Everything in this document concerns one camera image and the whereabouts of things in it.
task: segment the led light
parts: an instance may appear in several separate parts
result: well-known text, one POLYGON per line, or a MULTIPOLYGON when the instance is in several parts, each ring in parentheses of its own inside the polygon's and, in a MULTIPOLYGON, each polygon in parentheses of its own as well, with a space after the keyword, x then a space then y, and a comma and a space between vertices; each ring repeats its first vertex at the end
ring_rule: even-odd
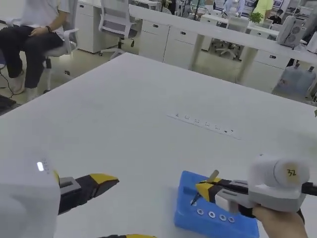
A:
POLYGON ((43 167, 42 162, 38 162, 37 165, 38 165, 39 171, 44 171, 44 167, 43 167))

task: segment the white cabinet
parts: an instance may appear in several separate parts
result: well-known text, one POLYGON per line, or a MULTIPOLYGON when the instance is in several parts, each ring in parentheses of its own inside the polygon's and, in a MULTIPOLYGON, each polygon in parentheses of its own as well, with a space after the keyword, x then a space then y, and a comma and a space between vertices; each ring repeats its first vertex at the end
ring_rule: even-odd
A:
POLYGON ((139 55, 163 62, 169 26, 143 21, 139 55))
POLYGON ((277 85, 290 58, 258 51, 242 85, 271 93, 277 85))
POLYGON ((191 69, 195 57, 197 33, 171 26, 169 30, 164 63, 191 69))
MULTIPOLYGON (((216 20, 207 19, 207 18, 205 18, 205 17, 202 17, 201 20, 200 20, 200 22, 207 23, 207 24, 211 24, 211 25, 214 25, 214 26, 217 25, 217 21, 216 21, 216 20)), ((205 36, 205 37, 204 37, 203 44, 202 44, 202 50, 208 51, 209 48, 210 48, 210 45, 211 45, 211 41, 212 41, 212 38, 211 38, 211 37, 205 36)))
POLYGON ((101 9, 88 4, 78 3, 76 28, 78 48, 91 53, 99 52, 117 45, 118 38, 99 31, 101 9))

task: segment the human hand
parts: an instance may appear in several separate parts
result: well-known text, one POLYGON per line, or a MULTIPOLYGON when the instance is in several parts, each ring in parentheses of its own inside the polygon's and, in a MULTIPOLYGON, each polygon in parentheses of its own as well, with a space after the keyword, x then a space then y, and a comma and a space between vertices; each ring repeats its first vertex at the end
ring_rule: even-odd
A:
POLYGON ((261 206, 253 215, 262 222, 269 238, 308 238, 304 222, 297 213, 277 212, 261 206))
POLYGON ((39 36, 48 33, 49 30, 46 27, 37 27, 35 28, 30 36, 39 36))

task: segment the white wall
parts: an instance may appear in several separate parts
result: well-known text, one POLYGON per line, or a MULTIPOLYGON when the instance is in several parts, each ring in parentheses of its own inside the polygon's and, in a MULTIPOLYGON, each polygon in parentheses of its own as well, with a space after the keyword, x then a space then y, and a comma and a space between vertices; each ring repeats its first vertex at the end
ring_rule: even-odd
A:
POLYGON ((0 20, 21 17, 24 0, 0 0, 0 20))

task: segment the drawer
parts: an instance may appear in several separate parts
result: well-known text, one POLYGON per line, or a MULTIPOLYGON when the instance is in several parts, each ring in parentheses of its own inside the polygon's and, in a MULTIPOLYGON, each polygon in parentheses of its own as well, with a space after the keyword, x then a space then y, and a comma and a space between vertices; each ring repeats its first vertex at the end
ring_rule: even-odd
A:
POLYGON ((143 21, 142 31, 149 32, 156 35, 168 35, 169 26, 157 24, 150 21, 143 21))
POLYGON ((269 36, 269 33, 265 33, 265 32, 261 32, 261 31, 257 31, 257 30, 251 30, 250 31, 250 35, 252 36, 258 36, 258 37, 261 37, 261 38, 268 38, 269 36))
POLYGON ((197 33, 171 26, 168 38, 194 45, 196 43, 197 35, 197 33))
POLYGON ((88 16, 94 16, 94 7, 91 5, 87 5, 85 3, 78 3, 77 4, 77 13, 88 15, 88 16))
POLYGON ((92 16, 76 15, 76 27, 78 31, 78 48, 94 53, 94 18, 92 16))
POLYGON ((275 55, 266 51, 258 51, 254 61, 265 63, 277 68, 285 69, 290 58, 285 56, 275 55))

